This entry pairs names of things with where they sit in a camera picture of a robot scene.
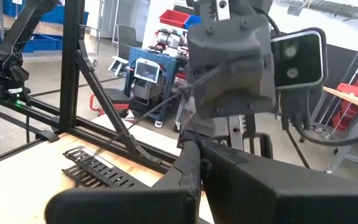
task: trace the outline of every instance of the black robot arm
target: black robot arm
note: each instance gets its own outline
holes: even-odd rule
[[[23,64],[21,52],[30,39],[42,15],[51,11],[58,0],[27,0],[22,12],[13,23],[0,44],[0,77],[24,81],[29,74],[20,69]]]
[[[27,0],[22,12],[0,44],[0,99],[16,101],[25,96],[24,82],[29,73],[22,68],[22,51],[41,16],[58,0]]]

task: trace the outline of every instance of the black chair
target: black chair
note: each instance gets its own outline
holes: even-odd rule
[[[118,76],[119,72],[128,64],[131,47],[142,47],[142,42],[136,41],[136,30],[123,24],[117,24],[118,50],[117,55],[113,57],[114,61],[109,70]]]

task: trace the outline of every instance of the concrete floor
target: concrete floor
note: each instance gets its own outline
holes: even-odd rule
[[[6,23],[11,24],[11,19],[7,18]],[[43,33],[59,34],[62,32],[61,27],[47,26],[45,24],[39,25],[38,31],[42,30]],[[95,40],[87,37],[87,46],[89,52],[95,51]],[[115,55],[116,48],[108,40],[102,40],[99,54],[99,65],[96,68],[96,73],[100,80],[112,78],[113,74],[108,71],[111,63],[111,57]],[[32,90],[32,93],[42,93],[50,90],[58,90],[60,88],[60,70],[61,58],[28,58],[24,62],[24,68],[30,73],[30,78],[26,82],[26,86]],[[86,81],[81,77],[80,84],[85,84]],[[116,80],[113,82],[106,82],[103,84],[105,87],[123,87],[123,80]],[[82,87],[79,90],[77,112],[79,116],[87,119],[97,117],[97,112],[89,109],[89,97],[92,91],[88,86]],[[59,106],[60,93],[53,93],[38,97],[40,100]],[[15,113],[12,110],[0,106],[0,113],[7,114],[24,124],[25,117],[21,114]],[[153,129],[154,131],[164,134],[170,138],[177,138],[177,134],[172,131],[173,115],[171,115],[163,124],[161,129],[154,128],[154,122],[144,121],[140,125]],[[38,129],[49,129],[45,124],[38,121],[31,120],[31,125]],[[302,166],[298,154],[294,150],[290,139],[287,134],[281,130],[281,122],[275,120],[267,114],[257,115],[257,129],[258,132],[269,133],[272,138],[274,157],[276,160],[288,162]],[[299,135],[295,130],[292,130],[295,139]],[[14,149],[22,144],[25,144],[25,130],[18,125],[12,124],[0,118],[0,154]],[[333,161],[333,148],[315,145],[311,142],[299,143],[299,147],[304,153],[306,159],[310,163],[312,169],[325,170]],[[335,175],[341,177],[358,180],[358,164],[353,162],[344,161],[338,168]]]

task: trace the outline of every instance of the cart wheel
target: cart wheel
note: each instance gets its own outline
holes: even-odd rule
[[[176,125],[176,124],[173,125],[173,132],[174,133],[180,133],[180,129],[181,129],[180,124],[179,125]]]
[[[154,127],[161,128],[162,127],[162,122],[161,121],[155,121],[154,122]]]
[[[98,61],[98,60],[96,60],[96,59],[95,59],[95,60],[93,60],[93,67],[95,67],[95,68],[96,68],[96,67],[98,66],[98,63],[99,63],[99,61]]]

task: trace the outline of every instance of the green light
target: green light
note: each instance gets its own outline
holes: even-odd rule
[[[19,101],[16,101],[15,104],[20,107],[22,106],[22,104]]]

